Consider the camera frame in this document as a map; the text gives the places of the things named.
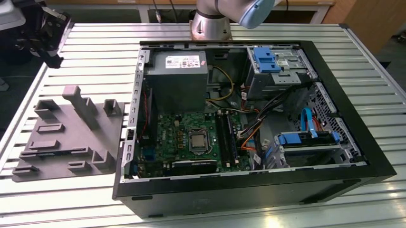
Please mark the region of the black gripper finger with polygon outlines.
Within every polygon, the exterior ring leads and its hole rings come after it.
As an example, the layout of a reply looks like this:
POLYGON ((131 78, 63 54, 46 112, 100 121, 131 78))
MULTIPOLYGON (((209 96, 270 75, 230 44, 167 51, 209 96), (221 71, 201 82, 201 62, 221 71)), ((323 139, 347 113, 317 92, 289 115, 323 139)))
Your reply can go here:
POLYGON ((54 68, 54 46, 47 45, 38 38, 31 38, 27 35, 20 35, 18 43, 23 44, 30 53, 36 56, 50 68, 54 68))
POLYGON ((71 23, 71 15, 50 7, 42 7, 44 23, 40 29, 40 37, 44 46, 44 62, 50 68, 60 68, 63 57, 59 56, 59 46, 64 33, 71 23))

